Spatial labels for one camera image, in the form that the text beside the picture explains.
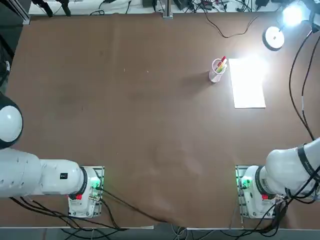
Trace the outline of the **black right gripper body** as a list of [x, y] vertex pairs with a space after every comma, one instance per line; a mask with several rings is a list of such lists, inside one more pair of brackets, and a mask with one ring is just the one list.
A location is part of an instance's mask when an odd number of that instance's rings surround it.
[[309, 23], [311, 26], [311, 32], [316, 33], [320, 31], [320, 15], [314, 11], [309, 14]]

